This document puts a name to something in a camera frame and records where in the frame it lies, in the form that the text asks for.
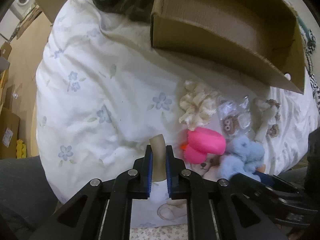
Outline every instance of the yellow object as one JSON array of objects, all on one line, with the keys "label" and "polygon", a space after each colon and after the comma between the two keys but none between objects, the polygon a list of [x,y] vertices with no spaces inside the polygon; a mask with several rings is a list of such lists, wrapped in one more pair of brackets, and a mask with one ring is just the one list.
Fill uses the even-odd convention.
[{"label": "yellow object", "polygon": [[21,139],[17,140],[17,159],[26,158],[27,157],[27,147],[23,143]]}]

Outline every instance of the silver screw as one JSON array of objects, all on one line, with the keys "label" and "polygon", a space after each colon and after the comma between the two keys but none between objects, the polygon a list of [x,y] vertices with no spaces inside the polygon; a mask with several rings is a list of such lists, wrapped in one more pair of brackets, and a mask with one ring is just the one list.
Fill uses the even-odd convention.
[{"label": "silver screw", "polygon": [[90,181],[90,185],[91,186],[98,186],[100,184],[100,180],[98,180],[98,179],[92,179],[91,181]]},{"label": "silver screw", "polygon": [[138,174],[138,171],[135,169],[131,169],[131,170],[128,170],[128,174],[130,176],[136,176]]},{"label": "silver screw", "polygon": [[218,183],[224,187],[229,185],[229,181],[227,179],[219,179]]},{"label": "silver screw", "polygon": [[285,199],[283,199],[283,198],[278,198],[278,200],[279,200],[280,202],[282,202],[283,204],[286,204],[286,203],[287,203],[287,201],[286,201]]},{"label": "silver screw", "polygon": [[188,170],[188,169],[185,169],[185,170],[182,170],[182,171],[181,171],[181,174],[182,174],[183,176],[189,176],[189,175],[191,174],[191,171]]}]

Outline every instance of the blue fluffy toy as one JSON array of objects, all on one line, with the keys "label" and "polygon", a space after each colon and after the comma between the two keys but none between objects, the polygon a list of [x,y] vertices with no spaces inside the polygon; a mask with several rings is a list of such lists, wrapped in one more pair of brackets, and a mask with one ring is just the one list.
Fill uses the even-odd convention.
[{"label": "blue fluffy toy", "polygon": [[226,153],[220,159],[220,178],[230,179],[237,173],[242,173],[257,181],[258,175],[253,173],[263,165],[264,148],[260,143],[250,141],[247,136],[231,140],[226,147]]}]

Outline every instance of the pink plastic object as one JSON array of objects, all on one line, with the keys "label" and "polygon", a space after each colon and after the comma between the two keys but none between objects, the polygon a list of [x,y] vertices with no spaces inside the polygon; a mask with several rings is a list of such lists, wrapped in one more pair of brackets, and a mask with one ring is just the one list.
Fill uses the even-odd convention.
[{"label": "pink plastic object", "polygon": [[207,154],[222,155],[226,149],[226,139],[214,130],[197,127],[188,131],[188,145],[184,158],[192,164],[205,162]]}]

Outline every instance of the clear plastic packaging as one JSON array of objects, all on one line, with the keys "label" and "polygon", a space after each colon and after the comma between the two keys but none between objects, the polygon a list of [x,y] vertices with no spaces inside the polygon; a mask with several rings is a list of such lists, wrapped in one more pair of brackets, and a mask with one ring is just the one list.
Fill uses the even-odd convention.
[{"label": "clear plastic packaging", "polygon": [[252,126],[249,98],[245,97],[240,104],[219,98],[218,113],[222,131],[226,138],[246,134]]}]

